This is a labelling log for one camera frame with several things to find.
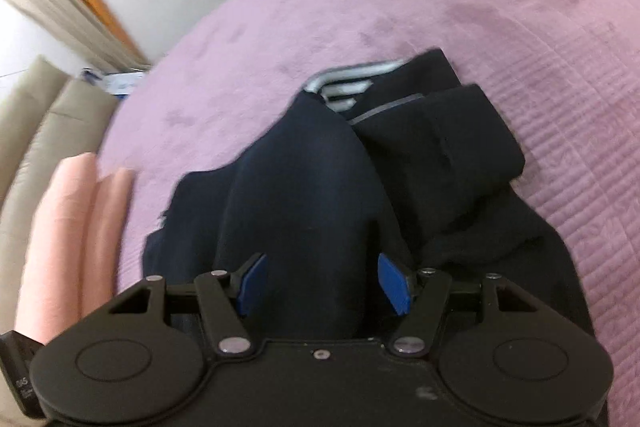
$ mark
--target pink towel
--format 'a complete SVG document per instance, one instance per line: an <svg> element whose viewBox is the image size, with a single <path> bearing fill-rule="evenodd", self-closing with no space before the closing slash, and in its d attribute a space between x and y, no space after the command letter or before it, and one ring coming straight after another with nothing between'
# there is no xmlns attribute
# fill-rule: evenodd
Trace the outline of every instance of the pink towel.
<svg viewBox="0 0 640 427"><path fill-rule="evenodd" d="M96 182L95 154L62 160L34 214L15 330L40 343L80 318L84 230Z"/></svg>
<svg viewBox="0 0 640 427"><path fill-rule="evenodd" d="M84 243L82 317L114 296L120 238L133 179L133 171L118 169L98 183Z"/></svg>

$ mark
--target blue gripper pad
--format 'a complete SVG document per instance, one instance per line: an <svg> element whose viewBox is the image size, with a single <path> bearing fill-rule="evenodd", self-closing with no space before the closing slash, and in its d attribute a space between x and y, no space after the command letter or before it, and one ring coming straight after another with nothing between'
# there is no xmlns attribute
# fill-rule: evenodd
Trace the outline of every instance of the blue gripper pad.
<svg viewBox="0 0 640 427"><path fill-rule="evenodd" d="M402 271L381 253L378 257L378 281L398 315L406 315L411 309L412 296Z"/></svg>
<svg viewBox="0 0 640 427"><path fill-rule="evenodd" d="M251 313L256 303L264 295L267 285L267 256L255 262L242 278L240 293L236 299L236 311L242 317Z"/></svg>

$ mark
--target purple bedspread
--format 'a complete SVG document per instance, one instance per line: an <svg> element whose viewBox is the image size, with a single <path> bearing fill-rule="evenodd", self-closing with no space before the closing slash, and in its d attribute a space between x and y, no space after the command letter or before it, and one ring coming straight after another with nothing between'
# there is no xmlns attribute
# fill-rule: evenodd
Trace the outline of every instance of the purple bedspread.
<svg viewBox="0 0 640 427"><path fill-rule="evenodd" d="M230 0L122 104L100 157L138 179L119 287L188 171L219 167L332 66L439 46L509 123L517 192L558 229L616 366L611 426L640 425L640 0Z"/></svg>

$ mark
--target gray stripe trim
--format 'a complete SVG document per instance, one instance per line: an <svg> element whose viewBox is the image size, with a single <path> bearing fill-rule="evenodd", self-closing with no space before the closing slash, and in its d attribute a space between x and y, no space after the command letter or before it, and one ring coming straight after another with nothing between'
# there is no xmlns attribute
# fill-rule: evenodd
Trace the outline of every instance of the gray stripe trim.
<svg viewBox="0 0 640 427"><path fill-rule="evenodd" d="M323 97L341 96L345 94L360 94L371 87L371 80L361 80L359 82L351 82L350 84L333 84L332 86L324 86L320 90Z"/></svg>
<svg viewBox="0 0 640 427"><path fill-rule="evenodd" d="M347 98L346 100L338 100L337 102L327 102L326 107L335 112L342 112L353 107L355 103L355 98Z"/></svg>
<svg viewBox="0 0 640 427"><path fill-rule="evenodd" d="M357 66L348 66L346 68L333 68L324 70L313 75L306 81L303 88L306 92L319 92L322 86L336 82L337 80L360 80L368 76L377 76L378 74L390 73L397 70L403 64L409 61L408 58L401 60L386 60L385 62L371 62L369 64L359 64Z"/></svg>
<svg viewBox="0 0 640 427"><path fill-rule="evenodd" d="M398 107L399 105L404 105L405 103L413 102L414 100L420 100L421 98L424 98L424 95L422 93L417 92L415 94L410 94L409 96L406 96L404 98L400 98L399 100L394 100L393 102L384 103L383 105L379 105L378 107L374 107L373 109L370 109L367 112L362 113L360 116L356 116L356 118L349 121L349 124L356 125L357 123L360 123L363 120L367 120L367 118L380 114L381 112L384 112L388 109Z"/></svg>

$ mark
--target beige sofa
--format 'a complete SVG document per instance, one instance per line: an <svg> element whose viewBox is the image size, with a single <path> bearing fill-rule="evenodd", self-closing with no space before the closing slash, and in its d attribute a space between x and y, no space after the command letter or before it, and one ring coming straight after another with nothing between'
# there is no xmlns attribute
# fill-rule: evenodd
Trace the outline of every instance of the beige sofa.
<svg viewBox="0 0 640 427"><path fill-rule="evenodd" d="M97 152L118 99L39 57L0 104L0 333L13 329L31 219L58 162ZM0 381L0 427L29 426Z"/></svg>

